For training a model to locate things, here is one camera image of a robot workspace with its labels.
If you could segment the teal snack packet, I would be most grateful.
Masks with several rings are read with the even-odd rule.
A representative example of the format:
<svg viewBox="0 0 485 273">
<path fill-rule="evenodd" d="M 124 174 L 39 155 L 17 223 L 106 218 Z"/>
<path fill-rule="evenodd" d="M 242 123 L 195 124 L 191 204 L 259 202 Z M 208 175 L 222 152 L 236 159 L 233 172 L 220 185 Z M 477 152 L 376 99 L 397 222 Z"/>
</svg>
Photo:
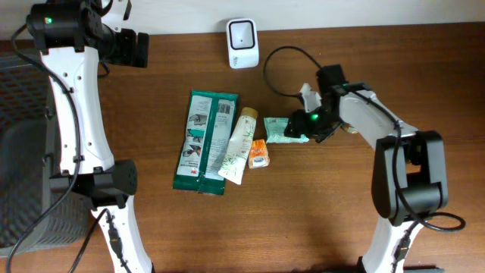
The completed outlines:
<svg viewBox="0 0 485 273">
<path fill-rule="evenodd" d="M 289 118 L 264 118 L 264 126 L 267 132 L 266 143 L 307 143 L 309 138 L 305 135 L 300 137 L 288 137 L 284 135 Z"/>
</svg>

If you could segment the green lidded jar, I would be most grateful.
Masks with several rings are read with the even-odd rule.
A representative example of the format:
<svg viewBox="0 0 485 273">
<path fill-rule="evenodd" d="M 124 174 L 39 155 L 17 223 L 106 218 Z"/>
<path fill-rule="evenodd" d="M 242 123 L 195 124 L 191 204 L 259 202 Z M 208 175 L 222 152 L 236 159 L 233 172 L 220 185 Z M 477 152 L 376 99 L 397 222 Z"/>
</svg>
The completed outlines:
<svg viewBox="0 0 485 273">
<path fill-rule="evenodd" d="M 350 134 L 358 133 L 358 131 L 350 124 L 342 123 L 340 127 L 342 130 L 344 130 L 347 133 L 350 133 Z"/>
</svg>

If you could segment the white cream tube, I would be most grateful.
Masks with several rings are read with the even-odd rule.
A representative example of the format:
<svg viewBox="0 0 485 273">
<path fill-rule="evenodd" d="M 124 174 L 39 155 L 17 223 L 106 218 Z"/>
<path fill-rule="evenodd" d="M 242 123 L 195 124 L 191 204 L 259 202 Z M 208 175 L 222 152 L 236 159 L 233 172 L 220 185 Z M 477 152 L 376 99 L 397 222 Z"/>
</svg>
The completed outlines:
<svg viewBox="0 0 485 273">
<path fill-rule="evenodd" d="M 258 112 L 249 107 L 242 109 L 230 137 L 227 151 L 218 174 L 240 185 L 255 134 Z"/>
</svg>

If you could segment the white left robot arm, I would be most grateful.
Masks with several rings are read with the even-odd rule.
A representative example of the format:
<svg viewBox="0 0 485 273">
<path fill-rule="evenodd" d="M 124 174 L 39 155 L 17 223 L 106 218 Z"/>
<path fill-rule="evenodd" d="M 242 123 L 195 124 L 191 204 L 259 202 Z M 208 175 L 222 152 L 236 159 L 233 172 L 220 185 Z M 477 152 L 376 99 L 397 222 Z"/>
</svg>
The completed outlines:
<svg viewBox="0 0 485 273">
<path fill-rule="evenodd" d="M 145 68 L 149 35 L 123 26 L 132 9 L 123 1 L 47 1 L 34 4 L 26 25 L 48 74 L 61 138 L 53 191 L 83 197 L 108 245 L 116 272 L 153 272 L 134 212 L 132 160 L 115 160 L 105 135 L 98 69 Z"/>
</svg>

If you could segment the green wipes packet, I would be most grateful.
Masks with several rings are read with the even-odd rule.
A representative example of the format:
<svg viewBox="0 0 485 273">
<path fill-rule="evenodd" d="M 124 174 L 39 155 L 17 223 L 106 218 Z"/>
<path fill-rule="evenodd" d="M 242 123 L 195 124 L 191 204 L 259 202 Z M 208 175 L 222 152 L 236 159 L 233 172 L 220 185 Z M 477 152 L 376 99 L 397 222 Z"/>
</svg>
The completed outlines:
<svg viewBox="0 0 485 273">
<path fill-rule="evenodd" d="M 175 190 L 224 194 L 226 180 L 218 171 L 232 134 L 237 100 L 237 94 L 191 92 Z"/>
</svg>

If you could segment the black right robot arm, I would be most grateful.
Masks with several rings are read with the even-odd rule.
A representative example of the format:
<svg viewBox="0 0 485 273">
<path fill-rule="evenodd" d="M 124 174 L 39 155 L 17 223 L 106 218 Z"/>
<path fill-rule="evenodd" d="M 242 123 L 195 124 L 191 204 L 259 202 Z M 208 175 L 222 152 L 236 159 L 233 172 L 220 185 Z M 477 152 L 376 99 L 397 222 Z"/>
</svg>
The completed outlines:
<svg viewBox="0 0 485 273">
<path fill-rule="evenodd" d="M 356 272 L 403 272 L 404 261 L 422 228 L 445 232 L 431 224 L 444 217 L 449 200 L 442 137 L 400 120 L 364 83 L 350 83 L 340 65 L 321 66 L 319 90 L 301 89 L 304 105 L 284 131 L 321 143 L 339 127 L 357 131 L 374 150 L 371 197 L 378 219 L 367 252 Z"/>
</svg>

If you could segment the small orange carton box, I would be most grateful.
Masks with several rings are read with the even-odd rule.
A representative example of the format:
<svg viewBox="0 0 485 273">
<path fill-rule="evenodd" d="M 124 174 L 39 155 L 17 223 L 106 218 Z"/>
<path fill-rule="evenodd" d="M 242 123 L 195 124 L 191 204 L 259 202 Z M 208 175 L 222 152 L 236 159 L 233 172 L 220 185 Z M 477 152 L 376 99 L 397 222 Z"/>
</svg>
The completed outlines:
<svg viewBox="0 0 485 273">
<path fill-rule="evenodd" d="M 249 151 L 249 168 L 264 168 L 270 164 L 268 148 L 264 140 L 254 140 Z"/>
</svg>

